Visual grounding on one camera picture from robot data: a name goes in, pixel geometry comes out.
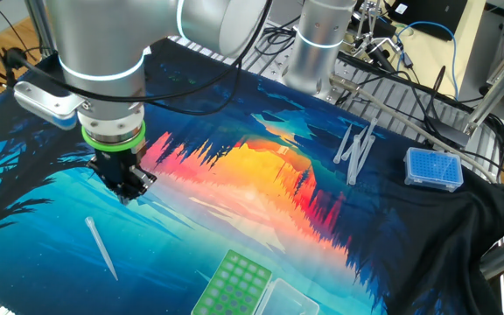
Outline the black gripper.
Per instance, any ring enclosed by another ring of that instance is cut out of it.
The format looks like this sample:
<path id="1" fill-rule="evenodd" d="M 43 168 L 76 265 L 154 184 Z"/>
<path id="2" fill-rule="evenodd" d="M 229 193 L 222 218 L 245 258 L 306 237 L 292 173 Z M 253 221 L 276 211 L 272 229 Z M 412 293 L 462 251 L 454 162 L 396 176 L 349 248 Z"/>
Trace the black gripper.
<path id="1" fill-rule="evenodd" d="M 87 162 L 102 183 L 124 205 L 144 195 L 157 177 L 140 168 L 141 158 L 131 150 L 106 152 L 94 150 L 94 156 Z"/>

